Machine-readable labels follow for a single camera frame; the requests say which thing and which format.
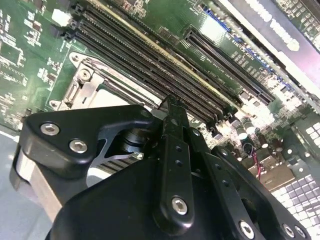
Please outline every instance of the capacitor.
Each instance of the capacitor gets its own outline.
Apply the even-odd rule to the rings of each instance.
[[[236,128],[236,134],[238,135],[240,140],[244,140],[248,137],[248,134],[246,133],[246,130],[242,125],[239,125]]]
[[[279,141],[278,138],[274,138],[272,139],[272,146],[274,148],[274,150],[278,153],[282,152],[283,151],[283,147],[282,147],[282,144],[281,142]]]
[[[266,149],[266,148],[269,146],[265,135],[259,134],[259,135],[258,135],[258,140],[259,140],[259,143],[261,144],[261,147],[262,147],[263,149]]]
[[[237,148],[235,148],[234,149],[234,153],[235,153],[235,158],[239,161],[239,162],[241,162],[242,161],[242,157],[241,157],[241,153],[240,153],[240,150],[239,149],[237,149]]]
[[[256,131],[256,127],[252,124],[252,122],[249,118],[244,120],[243,126],[245,128],[246,133],[249,135],[254,134]]]

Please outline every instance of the screw hole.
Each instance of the screw hole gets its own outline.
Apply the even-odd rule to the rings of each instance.
[[[175,150],[177,150],[179,153],[182,152],[182,149],[181,149],[181,147],[179,147],[179,146],[175,146]]]
[[[229,182],[227,182],[226,180],[222,180],[223,185],[225,185],[226,187],[229,187]]]
[[[178,166],[178,167],[182,167],[182,165],[183,165],[183,163],[181,162],[181,161],[179,161],[179,160],[176,160],[175,161],[175,164]]]

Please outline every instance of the bolt head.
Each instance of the bolt head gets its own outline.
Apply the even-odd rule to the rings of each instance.
[[[78,76],[82,81],[88,81],[91,78],[91,73],[87,69],[81,69]]]
[[[172,207],[173,209],[180,215],[187,214],[188,207],[185,201],[183,201],[180,197],[174,197],[172,199]]]
[[[300,228],[300,227],[298,227],[298,226],[294,226],[294,228],[295,228],[295,230],[298,232],[298,234],[300,234],[301,235],[301,237],[303,237],[303,238],[307,238],[307,236],[306,236],[306,234],[305,234],[305,232],[304,231],[302,231],[302,229]]]
[[[88,150],[88,146],[84,141],[75,139],[69,143],[69,147],[77,154],[83,154]]]
[[[200,132],[197,129],[193,129],[192,132],[194,133],[194,135],[200,136]]]
[[[40,126],[40,130],[43,134],[48,136],[54,136],[60,132],[60,128],[54,123],[44,123]]]
[[[228,156],[228,152],[225,149],[221,149],[221,153],[225,156]]]
[[[287,224],[282,224],[285,233],[290,237],[290,238],[294,238],[295,237],[295,233],[294,231],[292,231],[292,229],[287,225]]]
[[[252,227],[246,223],[245,221],[240,221],[239,226],[243,234],[248,238],[248,239],[254,239],[255,237],[255,232],[252,229]]]

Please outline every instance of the black plastic part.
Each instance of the black plastic part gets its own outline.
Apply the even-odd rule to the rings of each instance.
[[[171,237],[154,221],[159,161],[146,159],[81,192],[57,215],[48,240],[219,240],[216,201],[203,179],[192,176],[196,221]]]
[[[119,132],[148,128],[153,118],[139,105],[36,113],[25,119],[19,144],[28,158],[59,176],[81,178],[96,157],[98,140],[107,139],[102,150],[105,153]],[[44,123],[56,124],[60,132],[54,136],[43,134],[40,127]],[[69,148],[70,141],[76,139],[86,143],[86,152],[80,154]]]
[[[158,145],[160,156],[153,217],[161,230],[179,236],[193,225],[195,217],[189,146],[183,134],[189,122],[186,110],[172,96],[167,97],[159,109],[167,116]],[[172,201],[177,197],[186,203],[186,214],[174,210]]]

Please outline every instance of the memory module slot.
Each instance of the memory module slot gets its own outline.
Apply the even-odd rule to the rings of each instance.
[[[174,79],[169,79],[168,76],[166,76],[163,72],[155,68],[150,69],[150,63],[148,63],[148,61],[136,56],[134,52],[130,51],[130,49],[125,49],[123,45],[114,41],[112,38],[103,36],[100,32],[95,31],[95,29],[92,28],[80,27],[79,29],[87,34],[87,36],[94,36],[94,39],[105,49],[114,51],[116,54],[122,56],[128,62],[138,67],[142,72],[147,73],[153,78],[159,79],[159,81],[161,81],[163,84],[167,85],[169,88],[178,93],[178,96],[182,96],[187,99],[189,95],[192,95],[192,92],[188,91],[183,85],[179,84],[179,82],[175,81]],[[199,106],[202,105],[203,109],[205,109],[207,113],[211,115],[216,113],[212,107],[205,105],[204,102],[201,102],[201,100],[197,97],[195,97],[193,101]]]
[[[151,75],[146,74],[145,72],[141,72],[138,67],[135,65],[131,65],[129,61],[124,59],[122,56],[119,56],[114,51],[106,48],[103,45],[100,45],[96,42],[91,36],[86,35],[83,32],[76,32],[74,36],[78,41],[85,44],[92,51],[96,52],[102,58],[104,58],[108,63],[113,63],[115,67],[121,68],[124,72],[127,72],[129,76],[132,76],[137,79],[136,83],[143,83],[148,86],[155,92],[159,92],[163,95],[162,99],[164,99],[167,95],[175,95],[176,97],[182,99],[185,104],[189,108],[190,114],[198,118],[203,122],[207,122],[211,114],[209,114],[205,109],[202,108],[201,105],[195,104],[190,97],[178,95],[176,91],[170,89],[165,84],[162,84],[159,79],[153,78]]]
[[[205,36],[196,32],[194,29],[191,29],[187,33],[185,40],[193,48],[197,49],[208,59],[210,59],[225,73],[229,74],[236,82],[238,82],[253,96],[258,98],[262,103],[268,105],[270,102],[275,100],[275,97],[268,91],[266,87],[249,75],[235,61],[233,61],[222,50],[216,47]]]
[[[126,48],[119,41],[115,40],[112,37],[109,37],[103,32],[98,31],[96,28],[93,28],[92,25],[82,26],[79,27],[79,29],[86,31],[89,35],[95,36],[95,38],[103,45],[112,47],[112,50],[116,50],[119,55],[126,56],[126,59],[132,61],[132,63],[139,66],[140,69],[142,69],[144,72],[152,73],[154,74],[153,76],[155,78],[162,79],[162,81],[166,83],[168,86],[171,86],[172,89],[175,89],[176,91],[182,91],[187,95],[190,94],[190,92],[192,92],[194,95],[196,95],[195,101],[197,102],[197,104],[203,104],[206,100],[203,96],[201,96],[204,94],[203,92],[195,91],[195,89],[193,89],[193,86],[190,85],[188,82],[180,80],[178,79],[178,77],[174,77],[177,76],[176,73],[170,72],[170,74],[166,74],[165,71],[161,71],[161,69],[159,69],[159,66],[156,65],[150,68],[150,66],[152,66],[152,62],[146,60],[143,56],[138,57],[137,55],[140,55],[138,52],[130,48]],[[206,96],[205,94],[204,96],[210,101],[210,96]],[[215,102],[214,104],[215,107],[224,107],[224,105],[219,105],[220,102]],[[213,108],[209,105],[204,105],[204,108],[206,108],[208,113],[216,113],[216,111],[213,112]]]
[[[127,33],[123,28],[116,25],[109,18],[101,14],[99,11],[95,10],[95,14],[98,16],[93,16],[92,12],[84,11],[84,19],[81,24],[90,29],[99,29],[103,33],[100,34],[101,37],[109,35],[114,38],[117,42],[121,42],[126,45],[128,49],[133,50],[135,55],[139,55],[143,59],[144,64],[147,68],[153,65],[153,69],[158,69],[166,74],[166,78],[170,78],[172,81],[177,81],[180,84],[185,85],[190,91],[194,92],[198,98],[203,101],[207,101],[207,104],[214,108],[223,109],[227,105],[220,98],[215,97],[206,88],[199,86],[194,79],[187,76],[184,72],[180,71],[174,66],[170,66],[165,60],[161,59],[160,56],[156,56],[153,51],[150,51],[143,42],[137,40],[131,34]]]

